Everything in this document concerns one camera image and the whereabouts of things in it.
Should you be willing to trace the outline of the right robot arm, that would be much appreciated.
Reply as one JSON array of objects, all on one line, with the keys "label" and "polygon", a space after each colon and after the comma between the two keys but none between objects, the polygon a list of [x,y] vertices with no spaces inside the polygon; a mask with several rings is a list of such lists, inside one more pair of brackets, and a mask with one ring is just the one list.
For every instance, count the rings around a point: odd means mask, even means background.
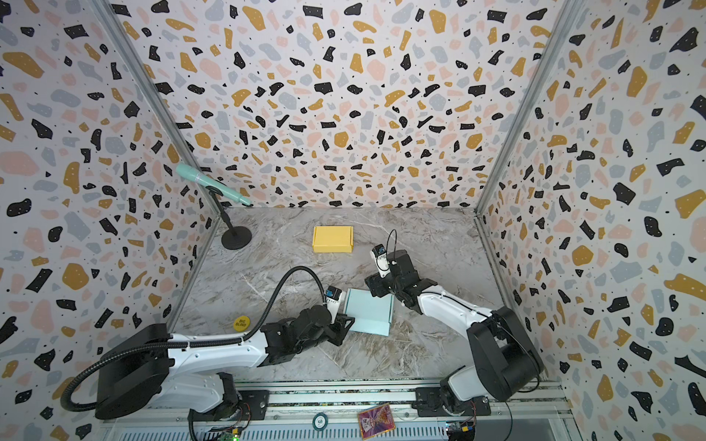
[{"label": "right robot arm", "polygon": [[533,380],[544,364],[513,310],[480,307],[423,279],[404,250],[382,244],[371,250],[377,272],[365,279],[371,295],[395,296],[404,307],[444,323],[465,337],[474,364],[461,367],[439,384],[441,405],[459,413],[471,400],[490,396],[505,402]]}]

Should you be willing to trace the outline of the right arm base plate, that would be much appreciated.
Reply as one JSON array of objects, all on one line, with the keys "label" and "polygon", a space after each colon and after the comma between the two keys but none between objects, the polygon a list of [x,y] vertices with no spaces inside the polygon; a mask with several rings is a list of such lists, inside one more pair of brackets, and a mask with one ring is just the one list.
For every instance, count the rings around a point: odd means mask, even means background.
[{"label": "right arm base plate", "polygon": [[460,401],[441,386],[415,389],[411,404],[420,417],[464,417],[491,415],[490,402],[485,396]]}]

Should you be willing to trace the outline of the light blue paper box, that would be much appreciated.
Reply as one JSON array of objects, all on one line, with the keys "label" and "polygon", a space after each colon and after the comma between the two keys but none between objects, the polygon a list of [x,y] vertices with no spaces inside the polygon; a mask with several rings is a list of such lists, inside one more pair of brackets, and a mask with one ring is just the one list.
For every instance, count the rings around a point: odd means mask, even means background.
[{"label": "light blue paper box", "polygon": [[351,331],[389,336],[393,321],[393,297],[375,297],[367,290],[351,288],[347,292],[344,314],[355,319]]}]

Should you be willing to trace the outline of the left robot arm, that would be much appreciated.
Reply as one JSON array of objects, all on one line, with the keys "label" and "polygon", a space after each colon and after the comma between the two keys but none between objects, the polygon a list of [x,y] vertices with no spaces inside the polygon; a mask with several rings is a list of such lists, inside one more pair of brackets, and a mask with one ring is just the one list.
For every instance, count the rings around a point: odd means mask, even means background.
[{"label": "left robot arm", "polygon": [[101,358],[95,416],[117,419],[150,405],[198,413],[233,405],[238,396],[231,369],[283,364],[321,343],[339,347],[354,323],[316,305],[263,325],[250,339],[182,336],[150,325]]}]

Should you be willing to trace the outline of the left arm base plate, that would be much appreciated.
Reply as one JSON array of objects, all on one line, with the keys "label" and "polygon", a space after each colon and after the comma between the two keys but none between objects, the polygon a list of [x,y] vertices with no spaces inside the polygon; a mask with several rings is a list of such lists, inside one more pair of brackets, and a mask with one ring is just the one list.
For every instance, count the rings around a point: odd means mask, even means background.
[{"label": "left arm base plate", "polygon": [[268,410],[270,392],[268,390],[237,391],[227,394],[213,410],[203,413],[190,410],[188,421],[190,423],[263,421]]}]

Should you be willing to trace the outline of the yellow paper box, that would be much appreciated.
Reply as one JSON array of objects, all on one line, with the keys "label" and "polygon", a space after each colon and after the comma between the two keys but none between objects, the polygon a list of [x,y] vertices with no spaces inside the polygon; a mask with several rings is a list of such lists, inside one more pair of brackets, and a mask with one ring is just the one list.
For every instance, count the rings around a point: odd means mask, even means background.
[{"label": "yellow paper box", "polygon": [[314,227],[313,250],[317,254],[350,254],[354,248],[352,226]]}]

